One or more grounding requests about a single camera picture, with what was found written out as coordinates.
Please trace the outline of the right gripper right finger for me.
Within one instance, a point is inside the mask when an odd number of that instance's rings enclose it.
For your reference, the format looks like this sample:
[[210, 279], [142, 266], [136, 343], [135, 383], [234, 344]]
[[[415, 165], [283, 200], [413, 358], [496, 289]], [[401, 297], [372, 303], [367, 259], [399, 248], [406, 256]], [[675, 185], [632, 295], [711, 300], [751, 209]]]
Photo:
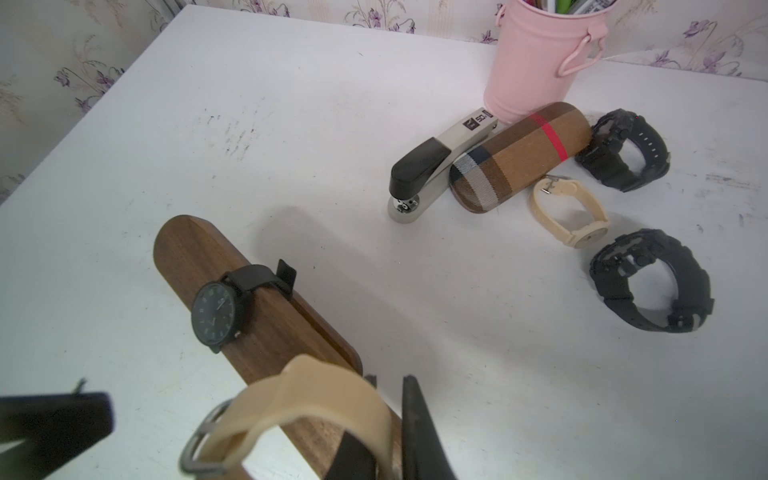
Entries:
[[[396, 479], [456, 480], [443, 449], [418, 379], [403, 378], [401, 441], [402, 465], [393, 470]], [[345, 432], [325, 479], [383, 479], [384, 470], [373, 454], [353, 435]]]

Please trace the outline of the black analog watch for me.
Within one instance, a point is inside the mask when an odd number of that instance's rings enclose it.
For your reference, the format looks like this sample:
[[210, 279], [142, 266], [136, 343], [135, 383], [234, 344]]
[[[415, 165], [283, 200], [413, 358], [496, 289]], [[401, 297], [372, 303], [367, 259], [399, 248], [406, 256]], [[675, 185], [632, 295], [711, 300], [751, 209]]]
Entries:
[[273, 288], [290, 300], [297, 272], [280, 259], [277, 270], [249, 264], [204, 284], [191, 307], [191, 325], [197, 340], [217, 354], [243, 331], [255, 304], [255, 292]]

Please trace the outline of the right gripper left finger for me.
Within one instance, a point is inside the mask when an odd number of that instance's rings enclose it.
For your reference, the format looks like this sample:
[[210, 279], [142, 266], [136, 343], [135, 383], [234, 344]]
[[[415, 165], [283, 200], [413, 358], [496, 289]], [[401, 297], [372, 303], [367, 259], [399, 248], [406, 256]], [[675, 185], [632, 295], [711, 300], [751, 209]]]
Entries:
[[86, 392], [85, 381], [64, 394], [1, 399], [3, 479], [45, 479], [114, 431], [106, 392]]

